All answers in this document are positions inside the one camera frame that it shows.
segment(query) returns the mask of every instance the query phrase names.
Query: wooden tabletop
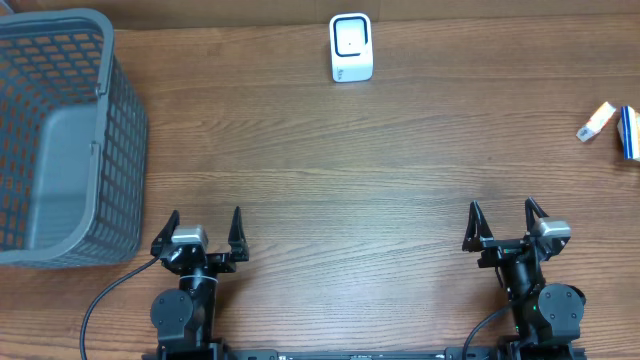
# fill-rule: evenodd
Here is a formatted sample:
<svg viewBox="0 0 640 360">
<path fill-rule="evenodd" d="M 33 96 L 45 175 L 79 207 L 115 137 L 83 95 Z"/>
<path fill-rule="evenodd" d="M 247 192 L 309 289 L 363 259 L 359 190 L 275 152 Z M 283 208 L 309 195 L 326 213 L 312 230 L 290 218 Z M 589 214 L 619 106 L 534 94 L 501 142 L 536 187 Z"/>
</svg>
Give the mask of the wooden tabletop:
<svg viewBox="0 0 640 360">
<path fill-rule="evenodd" d="M 573 237 L 542 265 L 587 296 L 592 359 L 640 355 L 640 163 L 615 124 L 583 144 L 605 100 L 640 107 L 640 16 L 374 25 L 371 81 L 335 84 L 324 25 L 119 32 L 116 54 L 150 117 L 143 244 L 130 263 L 0 272 L 0 358 L 76 359 L 82 317 L 148 261 L 173 209 L 224 249 L 243 209 L 251 261 L 221 275 L 215 334 L 235 348 L 460 346 L 505 303 L 461 251 L 469 202 L 522 236 L 533 195 Z M 156 346 L 155 265 L 109 294 L 90 359 Z M 511 319 L 475 344 L 513 333 Z"/>
</svg>

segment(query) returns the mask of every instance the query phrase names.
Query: black cable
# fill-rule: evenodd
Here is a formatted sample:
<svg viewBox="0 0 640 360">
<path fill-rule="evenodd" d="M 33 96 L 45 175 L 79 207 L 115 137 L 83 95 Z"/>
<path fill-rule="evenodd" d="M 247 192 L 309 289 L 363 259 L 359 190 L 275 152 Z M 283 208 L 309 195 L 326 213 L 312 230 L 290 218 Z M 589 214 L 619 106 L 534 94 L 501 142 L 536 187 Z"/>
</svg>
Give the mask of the black cable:
<svg viewBox="0 0 640 360">
<path fill-rule="evenodd" d="M 128 273 L 127 275 L 121 277 L 120 279 L 114 281 L 111 285 L 107 286 L 106 289 L 102 290 L 102 292 L 100 293 L 100 295 L 98 295 L 98 297 L 95 298 L 95 300 L 93 300 L 93 302 L 91 303 L 91 305 L 89 305 L 89 309 L 87 309 L 87 313 L 84 315 L 84 320 L 82 321 L 82 328 L 80 329 L 80 356 L 82 357 L 82 360 L 87 360 L 87 350 L 84 347 L 84 337 L 87 333 L 87 325 L 89 324 L 89 317 L 91 316 L 91 312 L 93 311 L 93 309 L 96 307 L 96 305 L 98 305 L 98 302 L 100 302 L 100 300 L 102 300 L 102 298 L 107 295 L 109 293 L 109 291 L 113 290 L 116 286 L 122 284 L 123 282 L 131 279 L 133 276 L 139 274 L 140 272 L 142 272 L 142 270 L 148 268 L 149 266 L 153 265 L 156 261 L 158 261 L 160 257 L 155 257 L 153 258 L 151 261 L 149 261 L 148 263 L 140 266 L 139 268 L 133 270 L 132 272 Z"/>
<path fill-rule="evenodd" d="M 509 303 L 507 305 L 503 306 L 502 308 L 500 308 L 498 311 L 494 312 L 493 314 L 487 316 L 486 319 L 482 320 L 478 325 L 476 325 L 476 327 L 473 328 L 473 330 L 471 330 L 471 333 L 469 333 L 469 336 L 467 336 L 467 340 L 465 340 L 465 342 L 464 342 L 464 346 L 462 347 L 462 358 L 461 358 L 461 360 L 467 360 L 467 351 L 469 351 L 469 345 L 471 345 L 471 340 L 473 340 L 473 337 L 478 333 L 478 331 L 480 331 L 480 329 L 485 327 L 491 321 L 493 321 L 493 320 L 499 318 L 500 316 L 504 315 L 507 311 L 511 310 L 511 308 L 513 308 L 514 306 L 520 305 L 521 303 L 524 303 L 524 301 L 529 297 L 529 295 L 535 289 L 536 285 L 538 284 L 538 280 L 539 280 L 538 279 L 538 273 L 540 271 L 540 262 L 538 261 L 538 251 L 536 249 L 535 240 L 532 240 L 532 242 L 531 242 L 531 249 L 533 250 L 533 258 L 534 258 L 534 261 L 536 262 L 536 270 L 535 270 L 536 273 L 534 275 L 535 278 L 533 279 L 533 281 L 531 282 L 531 285 L 529 286 L 529 289 L 527 289 L 527 292 L 525 293 L 526 295 L 523 295 L 523 296 L 517 298 L 516 300 L 509 301 Z"/>
</svg>

